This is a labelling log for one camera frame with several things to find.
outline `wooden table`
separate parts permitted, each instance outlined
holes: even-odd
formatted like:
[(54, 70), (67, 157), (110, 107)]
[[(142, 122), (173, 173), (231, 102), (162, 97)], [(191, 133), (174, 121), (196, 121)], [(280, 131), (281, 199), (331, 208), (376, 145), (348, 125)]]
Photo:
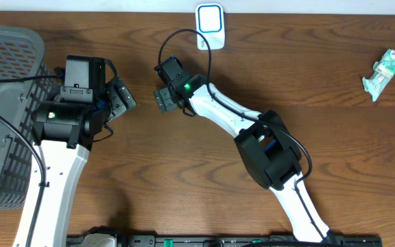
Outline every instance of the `wooden table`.
[[(226, 44), (212, 81), (244, 106), (278, 112), (310, 152), (307, 187), (336, 232), (395, 246), (395, 78), (377, 102), (361, 78), (395, 49), (395, 16), (226, 14)], [(161, 114), (152, 92), (160, 44), (195, 27), (193, 14), (0, 12), (0, 24), (36, 30), (50, 68), (68, 54), (111, 59), (138, 106), (96, 143), (74, 198), (69, 234), (109, 225), (124, 233), (268, 235), (291, 231), (277, 199), (249, 176), (232, 137), (180, 110)], [(207, 54), (193, 34), (171, 40), (191, 73)], [(0, 211), (11, 246), (21, 210)]]

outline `gray plastic basket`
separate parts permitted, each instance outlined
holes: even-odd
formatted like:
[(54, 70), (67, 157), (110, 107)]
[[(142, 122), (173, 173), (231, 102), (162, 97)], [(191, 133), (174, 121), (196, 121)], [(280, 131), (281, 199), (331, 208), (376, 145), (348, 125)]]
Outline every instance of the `gray plastic basket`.
[[(0, 26), (0, 79), (49, 75), (44, 42), (31, 30)], [(52, 79), (0, 84), (0, 115), (32, 141), (31, 114), (55, 86)], [(31, 152), (0, 123), (0, 209), (23, 207)]]

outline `white rectangular device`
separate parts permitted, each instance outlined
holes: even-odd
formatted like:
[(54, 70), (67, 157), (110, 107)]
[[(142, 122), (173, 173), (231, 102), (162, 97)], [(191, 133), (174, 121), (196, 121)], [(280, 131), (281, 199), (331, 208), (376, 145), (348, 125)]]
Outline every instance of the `white rectangular device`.
[[(224, 9), (218, 3), (204, 3), (196, 7), (196, 30), (207, 39), (210, 49), (225, 45)], [(202, 37), (197, 35), (197, 48), (207, 50)]]

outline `teal snack package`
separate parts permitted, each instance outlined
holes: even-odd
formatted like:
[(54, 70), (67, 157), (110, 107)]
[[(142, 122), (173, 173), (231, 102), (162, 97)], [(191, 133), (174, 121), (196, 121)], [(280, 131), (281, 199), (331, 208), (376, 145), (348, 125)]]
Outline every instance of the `teal snack package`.
[(374, 74), (370, 79), (362, 78), (362, 84), (365, 92), (369, 92), (375, 102), (395, 75), (395, 51), (389, 49), (380, 62), (374, 63), (373, 69)]

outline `black cable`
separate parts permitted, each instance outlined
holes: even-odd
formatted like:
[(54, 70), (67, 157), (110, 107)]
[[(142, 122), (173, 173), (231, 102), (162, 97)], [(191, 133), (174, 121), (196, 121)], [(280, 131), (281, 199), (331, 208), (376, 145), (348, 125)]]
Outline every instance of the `black cable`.
[(108, 125), (108, 123), (105, 123), (103, 127), (107, 130), (109, 130), (110, 134), (106, 137), (101, 138), (100, 140), (94, 140), (93, 142), (98, 142), (98, 141), (103, 141), (104, 139), (107, 139), (111, 137), (114, 134), (114, 130)]
[(260, 242), (253, 244), (246, 244), (242, 247), (272, 247), (272, 246), (290, 246), (290, 247), (345, 247), (337, 244), (323, 244), (313, 242), (294, 242), (294, 241), (272, 241), (272, 242)]
[(28, 230), (28, 236), (27, 236), (27, 241), (26, 241), (26, 246), (29, 247), (32, 243), (32, 238), (33, 238), (33, 232), (34, 232), (34, 227), (36, 225), (36, 220), (38, 218), (38, 212), (40, 208), (40, 204), (42, 202), (42, 197), (44, 194), (44, 189), (46, 186), (46, 173), (44, 166), (42, 164), (42, 161), (38, 155), (38, 153), (35, 151), (31, 143), (17, 130), (11, 123), (9, 123), (7, 120), (5, 120), (1, 115), (0, 115), (0, 122), (5, 125), (7, 128), (9, 128), (13, 133), (27, 146), (27, 148), (32, 152), (34, 159), (36, 159), (36, 162), (39, 165), (39, 171), (40, 171), (40, 184), (39, 184), (39, 194), (38, 194), (38, 199), (36, 201), (36, 206), (34, 207), (34, 212), (33, 212), (33, 217), (32, 217), (32, 223), (30, 224), (30, 228)]
[(61, 79), (60, 76), (58, 75), (38, 75), (38, 76), (32, 76), (28, 78), (12, 78), (12, 79), (0, 79), (0, 83), (8, 83), (8, 82), (25, 82), (28, 80), (37, 80), (37, 79)]
[(172, 38), (173, 36), (175, 36), (176, 34), (179, 34), (179, 33), (181, 33), (181, 32), (192, 32), (192, 33), (194, 33), (194, 34), (199, 35), (199, 36), (204, 40), (206, 46), (208, 47), (208, 74), (207, 74), (207, 77), (206, 77), (206, 88), (207, 88), (207, 90), (208, 90), (208, 93), (209, 93), (210, 96), (211, 96), (211, 99), (215, 100), (217, 103), (219, 103), (219, 104), (220, 104), (221, 106), (223, 106), (225, 109), (227, 109), (227, 110), (229, 110), (230, 112), (232, 112), (232, 113), (238, 115), (238, 116), (241, 117), (241, 118), (247, 119), (247, 120), (252, 121), (252, 122), (254, 122), (254, 123), (263, 124), (264, 126), (270, 128), (273, 132), (274, 132), (275, 130), (278, 131), (279, 133), (285, 135), (287, 138), (289, 138), (289, 139), (291, 139), (293, 142), (295, 142), (296, 145), (301, 149), (301, 151), (303, 152), (304, 156), (305, 156), (306, 159), (307, 159), (308, 170), (307, 170), (306, 174), (304, 174), (301, 178), (299, 178), (298, 180), (295, 181), (294, 190), (295, 190), (295, 192), (297, 193), (297, 195), (298, 195), (298, 197), (299, 197), (299, 199), (300, 199), (300, 201), (301, 201), (301, 204), (303, 205), (303, 207), (304, 207), (304, 209), (305, 209), (305, 211), (306, 211), (306, 214), (307, 214), (307, 216), (309, 217), (309, 219), (310, 219), (310, 221), (311, 221), (313, 227), (314, 227), (315, 230), (318, 232), (318, 234), (321, 236), (321, 238), (324, 239), (324, 235), (321, 233), (321, 231), (320, 231), (320, 229), (318, 228), (317, 224), (316, 224), (315, 221), (313, 220), (313, 217), (312, 217), (312, 215), (310, 214), (309, 209), (307, 208), (307, 206), (306, 206), (304, 200), (302, 199), (300, 190), (299, 190), (299, 188), (298, 188), (298, 183), (300, 183), (301, 181), (303, 181), (303, 180), (305, 180), (306, 178), (308, 178), (308, 177), (310, 176), (311, 172), (312, 172), (312, 169), (313, 169), (313, 164), (312, 164), (312, 160), (311, 160), (311, 157), (310, 157), (309, 153), (307, 152), (306, 148), (301, 144), (301, 142), (299, 142), (297, 139), (295, 139), (295, 137), (291, 136), (289, 133), (287, 133), (285, 130), (283, 130), (283, 129), (280, 128), (279, 126), (276, 126), (276, 125), (274, 125), (274, 124), (261, 121), (261, 120), (259, 120), (259, 119), (255, 119), (255, 118), (253, 118), (253, 117), (249, 117), (249, 116), (245, 115), (245, 113), (239, 113), (239, 112), (237, 112), (235, 109), (233, 109), (233, 108), (229, 107), (228, 105), (226, 105), (225, 103), (223, 103), (220, 99), (217, 98), (217, 96), (215, 95), (215, 93), (212, 93), (212, 92), (211, 92), (211, 89), (210, 89), (211, 48), (210, 48), (210, 45), (209, 45), (207, 39), (206, 39), (201, 33), (199, 33), (199, 32), (196, 31), (196, 30), (192, 30), (192, 29), (182, 29), (182, 30), (178, 30), (178, 31), (174, 32), (173, 34), (171, 34), (171, 35), (164, 41), (164, 43), (163, 43), (163, 44), (161, 45), (161, 47), (160, 47), (159, 54), (158, 54), (158, 65), (161, 63), (161, 54), (162, 54), (162, 52), (163, 52), (164, 46), (167, 44), (167, 41), (169, 41), (170, 38)]

